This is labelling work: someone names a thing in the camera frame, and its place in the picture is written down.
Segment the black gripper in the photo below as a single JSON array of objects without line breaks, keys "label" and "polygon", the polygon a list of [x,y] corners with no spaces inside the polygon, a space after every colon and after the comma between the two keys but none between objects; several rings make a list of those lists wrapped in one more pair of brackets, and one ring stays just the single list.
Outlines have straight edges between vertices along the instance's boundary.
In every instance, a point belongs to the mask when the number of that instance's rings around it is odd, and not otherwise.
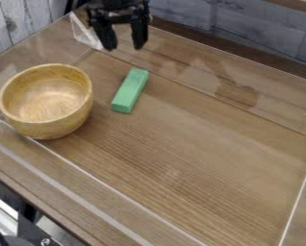
[{"label": "black gripper", "polygon": [[143,48],[151,22],[149,0],[89,0],[85,16],[105,50],[112,51],[119,44],[112,24],[125,23],[131,23],[133,48]]}]

